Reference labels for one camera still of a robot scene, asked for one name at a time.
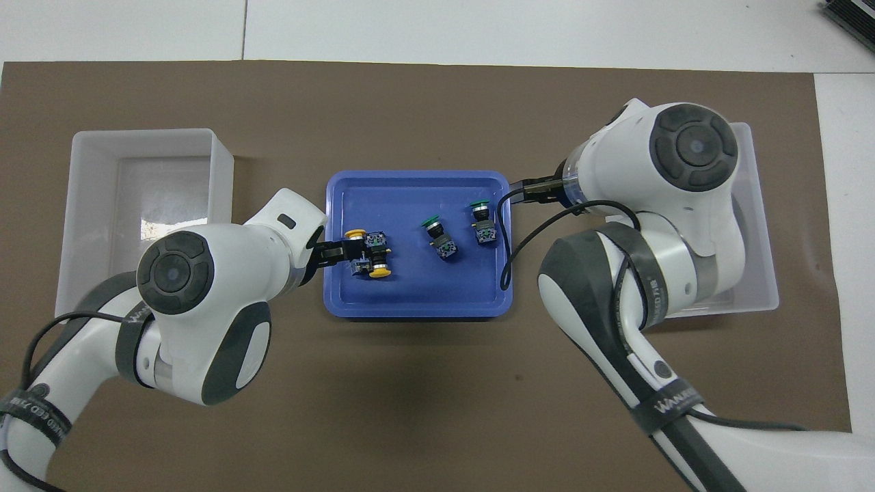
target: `black cable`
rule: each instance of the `black cable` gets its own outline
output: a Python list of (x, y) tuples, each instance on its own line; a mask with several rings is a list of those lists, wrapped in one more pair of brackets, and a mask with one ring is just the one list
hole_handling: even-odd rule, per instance
[(687, 412), (692, 418), (698, 418), (709, 424), (722, 425), (723, 427), (735, 427), (737, 429), (752, 429), (754, 431), (807, 431), (807, 427), (789, 422), (756, 422), (750, 420), (736, 420), (734, 418), (722, 418), (698, 410), (690, 409)]
[(529, 235), (527, 235), (525, 237), (525, 239), (523, 239), (522, 241), (520, 241), (519, 244), (516, 245), (516, 249), (514, 250), (513, 253), (510, 253), (510, 255), (507, 257), (507, 261), (504, 263), (504, 268), (501, 270), (499, 287), (503, 291), (506, 291), (508, 289), (508, 287), (510, 287), (510, 278), (511, 278), (510, 265), (514, 261), (514, 259), (516, 259), (517, 255), (520, 254), (520, 251), (522, 251), (522, 249), (526, 246), (526, 244), (529, 244), (529, 242), (531, 242), (531, 240), (534, 239), (536, 235), (538, 235), (542, 231), (544, 231), (547, 227), (549, 227), (551, 224), (553, 224), (553, 222), (558, 221), (559, 219), (565, 217), (568, 214), (582, 212), (589, 207), (599, 207), (599, 206), (613, 207), (613, 208), (618, 209), (625, 216), (627, 216), (630, 221), (632, 221), (632, 226), (635, 228), (635, 230), (641, 230), (641, 223), (638, 221), (638, 217), (635, 216), (635, 212), (633, 212), (631, 208), (623, 205), (622, 203), (618, 203), (617, 201), (613, 201), (613, 200), (589, 200), (589, 201), (585, 201), (583, 203), (578, 203), (577, 205), (568, 207), (565, 210), (563, 210), (562, 212), (559, 212), (558, 214), (553, 215), (552, 217), (550, 217), (549, 219), (544, 221), (544, 223), (542, 223), (540, 226), (535, 228), (535, 230), (533, 230)]
[(101, 320), (115, 321), (117, 323), (121, 323), (124, 320), (124, 318), (121, 316), (100, 313), (98, 311), (73, 311), (71, 313), (61, 314), (59, 317), (52, 320), (49, 324), (42, 327), (42, 329), (40, 329), (36, 335), (34, 335), (33, 340), (31, 340), (31, 344), (27, 347), (27, 351), (24, 353), (24, 362), (22, 363), (21, 368), (21, 383), (18, 386), (22, 391), (27, 391), (27, 389), (31, 387), (31, 383), (33, 383), (31, 365), (33, 363), (33, 354), (37, 350), (37, 345), (39, 344), (39, 341), (42, 340), (42, 338), (46, 336), (46, 334), (49, 333), (49, 331), (57, 326), (59, 323), (67, 320), (77, 320), (79, 318), (99, 318)]
[(517, 188), (511, 192), (508, 192), (506, 195), (502, 196), (500, 200), (498, 200), (498, 207), (495, 209), (495, 218), (498, 221), (498, 227), (501, 229), (501, 240), (504, 242), (504, 257), (510, 258), (510, 239), (508, 239), (508, 230), (504, 227), (504, 214), (501, 212), (502, 205), (504, 205), (505, 201), (508, 201), (514, 195), (523, 193), (525, 190), (523, 188)]
[(63, 488), (55, 487), (51, 483), (47, 481), (42, 481), (39, 478), (27, 473), (15, 461), (12, 460), (12, 457), (9, 455), (8, 449), (0, 451), (0, 462), (2, 462), (9, 469), (9, 471), (12, 472), (12, 474), (18, 477), (19, 480), (30, 485), (31, 487), (37, 488), (39, 490), (44, 490), (45, 492), (64, 492)]

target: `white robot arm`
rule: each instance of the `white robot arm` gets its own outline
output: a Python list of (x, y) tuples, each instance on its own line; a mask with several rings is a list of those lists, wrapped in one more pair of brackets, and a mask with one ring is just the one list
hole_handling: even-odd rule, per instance
[(538, 276), (543, 303), (694, 490), (873, 490), (875, 440), (715, 418), (641, 332), (739, 281), (736, 157), (710, 109), (630, 101), (566, 159), (558, 198), (616, 200), (640, 230), (608, 222), (556, 241)]
[(58, 490), (43, 481), (48, 462), (110, 377), (204, 405), (249, 384), (270, 340), (267, 301), (308, 279), (325, 222), (283, 189), (244, 225), (182, 228), (95, 288), (79, 308), (108, 319), (67, 323), (0, 407), (0, 489)]

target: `translucent plastic container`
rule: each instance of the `translucent plastic container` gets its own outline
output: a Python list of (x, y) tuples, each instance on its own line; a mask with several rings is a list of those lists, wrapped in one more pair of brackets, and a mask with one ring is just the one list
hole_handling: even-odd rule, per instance
[(672, 314), (670, 318), (769, 311), (777, 308), (780, 302), (751, 127), (746, 123), (732, 123), (731, 126), (738, 139), (739, 152), (738, 173), (732, 184), (732, 198), (741, 235), (745, 239), (745, 272), (738, 284), (729, 291), (703, 299)]
[(212, 130), (81, 131), (73, 137), (56, 314), (137, 268), (176, 228), (231, 221), (234, 157)]

